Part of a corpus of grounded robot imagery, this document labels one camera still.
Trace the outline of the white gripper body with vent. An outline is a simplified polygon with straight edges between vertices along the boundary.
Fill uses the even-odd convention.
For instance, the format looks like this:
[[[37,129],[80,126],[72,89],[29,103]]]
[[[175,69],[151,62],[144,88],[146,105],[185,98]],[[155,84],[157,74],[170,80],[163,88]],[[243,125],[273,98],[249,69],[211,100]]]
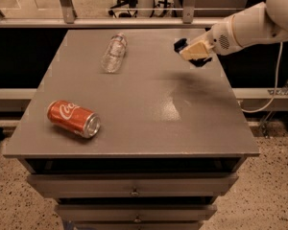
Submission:
[[[226,56],[242,50],[233,31],[233,18],[227,17],[211,27],[204,36],[207,49],[217,55]]]

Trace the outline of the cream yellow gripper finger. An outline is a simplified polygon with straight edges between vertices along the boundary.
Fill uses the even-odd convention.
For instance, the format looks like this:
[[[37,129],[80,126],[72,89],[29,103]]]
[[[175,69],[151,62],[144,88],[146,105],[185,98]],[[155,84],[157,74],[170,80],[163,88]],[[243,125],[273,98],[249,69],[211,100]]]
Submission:
[[[197,40],[188,43],[185,38],[181,41],[181,49],[179,50],[180,56],[185,60],[199,60],[209,57],[213,45],[207,40]]]

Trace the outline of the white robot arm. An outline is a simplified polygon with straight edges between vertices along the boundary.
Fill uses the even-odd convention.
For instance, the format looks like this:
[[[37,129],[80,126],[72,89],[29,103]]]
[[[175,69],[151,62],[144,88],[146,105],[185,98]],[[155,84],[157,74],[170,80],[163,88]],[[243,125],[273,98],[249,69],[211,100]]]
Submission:
[[[226,56],[257,44],[288,41],[288,0],[266,0],[216,23],[179,50],[185,60]]]

